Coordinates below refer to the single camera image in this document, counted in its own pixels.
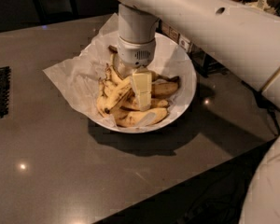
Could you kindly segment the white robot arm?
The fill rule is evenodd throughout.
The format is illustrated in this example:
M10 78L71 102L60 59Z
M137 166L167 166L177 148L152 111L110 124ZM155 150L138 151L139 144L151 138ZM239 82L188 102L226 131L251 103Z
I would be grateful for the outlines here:
M174 26L280 109L280 18L231 0L118 0ZM264 155L238 224L280 224L280 134Z

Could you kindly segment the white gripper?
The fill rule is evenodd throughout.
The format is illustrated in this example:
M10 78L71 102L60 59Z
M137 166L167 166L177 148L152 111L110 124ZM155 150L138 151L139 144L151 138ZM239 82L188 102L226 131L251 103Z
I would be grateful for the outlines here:
M118 70L124 77L130 75L130 82L140 111L146 111L151 107L152 75L147 69L138 68L147 67L152 63L155 48L155 39L144 44L131 43L121 37L118 40Z

